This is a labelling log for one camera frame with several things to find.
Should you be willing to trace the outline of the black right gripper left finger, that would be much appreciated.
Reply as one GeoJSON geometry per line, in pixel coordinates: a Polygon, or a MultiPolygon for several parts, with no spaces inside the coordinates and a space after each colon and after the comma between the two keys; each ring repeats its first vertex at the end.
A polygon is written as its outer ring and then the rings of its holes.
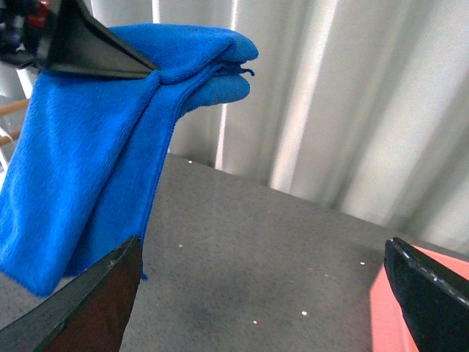
{"type": "Polygon", "coordinates": [[[141,281],[136,236],[1,330],[2,351],[119,351],[141,281]]]}

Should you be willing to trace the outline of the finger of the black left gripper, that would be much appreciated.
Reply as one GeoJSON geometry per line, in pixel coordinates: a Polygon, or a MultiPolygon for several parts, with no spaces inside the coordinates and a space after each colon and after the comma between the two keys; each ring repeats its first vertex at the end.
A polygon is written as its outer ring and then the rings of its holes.
{"type": "Polygon", "coordinates": [[[96,20],[83,1],[47,1],[36,63],[49,73],[140,79],[160,68],[96,20]]]}

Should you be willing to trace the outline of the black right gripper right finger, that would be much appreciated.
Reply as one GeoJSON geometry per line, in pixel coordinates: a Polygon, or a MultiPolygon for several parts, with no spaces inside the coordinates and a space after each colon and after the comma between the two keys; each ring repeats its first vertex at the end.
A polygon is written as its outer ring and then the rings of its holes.
{"type": "Polygon", "coordinates": [[[401,238],[385,243],[384,268],[419,351],[468,350],[468,280],[401,238]]]}

